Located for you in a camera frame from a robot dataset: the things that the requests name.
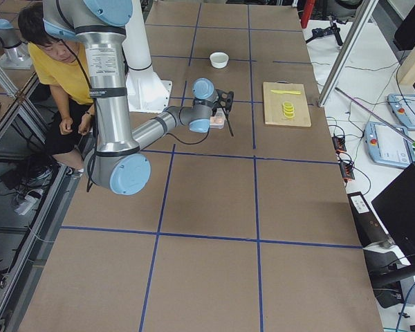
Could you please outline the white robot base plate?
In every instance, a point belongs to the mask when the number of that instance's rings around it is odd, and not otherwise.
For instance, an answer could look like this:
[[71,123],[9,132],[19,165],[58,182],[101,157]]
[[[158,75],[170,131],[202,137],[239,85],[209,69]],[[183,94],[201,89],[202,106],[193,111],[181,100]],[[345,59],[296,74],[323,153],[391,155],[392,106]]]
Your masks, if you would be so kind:
[[129,70],[126,80],[130,112],[160,113],[169,104],[172,81],[161,80],[152,70]]

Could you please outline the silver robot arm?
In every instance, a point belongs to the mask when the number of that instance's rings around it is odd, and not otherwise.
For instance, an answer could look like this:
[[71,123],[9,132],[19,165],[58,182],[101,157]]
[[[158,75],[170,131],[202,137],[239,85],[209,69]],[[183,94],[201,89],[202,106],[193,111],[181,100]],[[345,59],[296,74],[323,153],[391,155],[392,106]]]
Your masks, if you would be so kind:
[[12,24],[0,18],[0,66],[4,69],[30,70],[32,60],[28,48]]
[[169,95],[152,67],[140,3],[45,1],[43,9],[46,32],[79,42],[86,52],[97,121],[97,142],[84,162],[86,175],[116,194],[139,192],[151,174],[142,149],[179,126],[207,132],[221,92],[208,79],[197,79],[190,107],[164,105],[156,117],[133,128],[130,111],[135,106]]

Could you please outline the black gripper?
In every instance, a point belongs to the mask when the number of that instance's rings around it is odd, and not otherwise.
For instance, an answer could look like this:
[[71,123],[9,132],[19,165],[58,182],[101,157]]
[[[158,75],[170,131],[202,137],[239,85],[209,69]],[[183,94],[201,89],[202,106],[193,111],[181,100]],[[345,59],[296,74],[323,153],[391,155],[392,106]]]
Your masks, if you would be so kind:
[[221,104],[221,101],[216,100],[215,102],[213,102],[212,105],[212,116],[215,116],[217,113],[218,109],[222,109],[223,105]]

